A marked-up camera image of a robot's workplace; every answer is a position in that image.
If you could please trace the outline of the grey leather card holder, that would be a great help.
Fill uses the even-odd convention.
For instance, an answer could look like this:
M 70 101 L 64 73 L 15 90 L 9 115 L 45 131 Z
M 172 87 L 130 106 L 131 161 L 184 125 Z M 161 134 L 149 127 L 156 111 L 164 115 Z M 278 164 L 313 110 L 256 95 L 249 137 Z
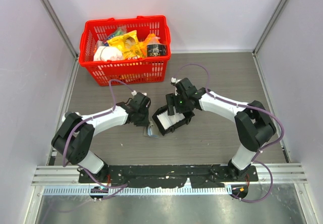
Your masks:
M 153 121 L 150 121 L 148 126 L 144 128 L 144 136 L 150 138 L 158 138 L 159 130 L 158 127 L 154 124 Z

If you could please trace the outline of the black card box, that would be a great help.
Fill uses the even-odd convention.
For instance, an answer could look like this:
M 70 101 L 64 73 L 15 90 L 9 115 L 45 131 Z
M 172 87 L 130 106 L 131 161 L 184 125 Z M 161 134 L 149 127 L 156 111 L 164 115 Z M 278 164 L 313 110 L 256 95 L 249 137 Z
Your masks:
M 171 126 L 170 128 L 168 128 L 167 130 L 165 130 L 161 123 L 159 122 L 159 120 L 157 119 L 157 115 L 161 114 L 165 111 L 168 111 L 168 107 L 167 105 L 164 105 L 160 108 L 157 109 L 157 111 L 152 115 L 152 119 L 155 122 L 155 125 L 158 127 L 159 132 L 164 136 L 168 133 L 173 133 L 176 129 L 178 129 L 179 127 L 186 125 L 185 124 L 185 119 L 181 120 L 180 122 L 176 123 L 175 125 Z

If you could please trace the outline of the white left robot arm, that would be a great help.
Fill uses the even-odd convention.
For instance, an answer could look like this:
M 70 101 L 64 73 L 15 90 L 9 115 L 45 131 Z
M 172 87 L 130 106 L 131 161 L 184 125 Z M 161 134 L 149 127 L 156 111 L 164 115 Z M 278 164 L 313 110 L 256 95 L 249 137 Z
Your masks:
M 93 137 L 110 128 L 129 123 L 147 127 L 150 104 L 150 98 L 145 93 L 138 92 L 127 102 L 119 102 L 97 114 L 81 116 L 78 113 L 65 113 L 51 145 L 62 154 L 66 163 L 81 166 L 82 174 L 102 183 L 107 179 L 109 167 L 90 151 Z

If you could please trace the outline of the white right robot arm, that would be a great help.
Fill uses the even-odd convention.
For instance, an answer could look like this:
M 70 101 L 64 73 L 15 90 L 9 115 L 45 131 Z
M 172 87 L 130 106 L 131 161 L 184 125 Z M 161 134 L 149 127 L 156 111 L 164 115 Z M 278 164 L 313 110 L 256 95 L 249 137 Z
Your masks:
M 243 103 L 221 97 L 206 88 L 197 89 L 188 78 L 172 78 L 171 84 L 175 87 L 175 92 L 166 95 L 167 114 L 161 118 L 164 129 L 183 120 L 185 113 L 191 113 L 195 109 L 232 121 L 237 129 L 240 146 L 228 163 L 228 175 L 233 181 L 245 177 L 256 153 L 277 131 L 263 105 L 256 100 Z

